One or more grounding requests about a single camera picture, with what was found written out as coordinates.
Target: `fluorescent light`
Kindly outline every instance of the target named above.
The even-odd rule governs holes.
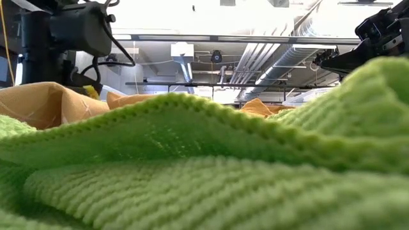
[[[131,40],[132,37],[129,34],[113,34],[113,37],[117,40]]]
[[[336,45],[293,44],[295,49],[336,49]]]

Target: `orange fabric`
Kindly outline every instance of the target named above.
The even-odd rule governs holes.
[[[266,118],[273,113],[270,112],[268,107],[259,99],[253,99],[250,102],[247,102],[241,109],[240,111],[246,112],[248,114],[252,114],[255,116],[261,116],[263,118]]]
[[[108,111],[107,103],[80,95],[54,82],[0,90],[0,114],[37,129],[73,123]]]
[[[107,94],[107,103],[110,109],[116,109],[125,105],[135,104],[137,102],[143,102],[147,99],[153,98],[156,95],[132,95],[132,96],[120,96],[112,92]]]
[[[294,109],[295,107],[291,107],[291,106],[283,106],[283,105],[267,105],[267,108],[270,112],[272,112],[273,114],[277,114],[279,113],[281,110],[284,109]]]

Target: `green knit fabric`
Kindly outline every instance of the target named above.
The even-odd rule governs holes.
[[[0,117],[0,229],[407,229],[409,61],[255,118],[163,95],[36,131]]]

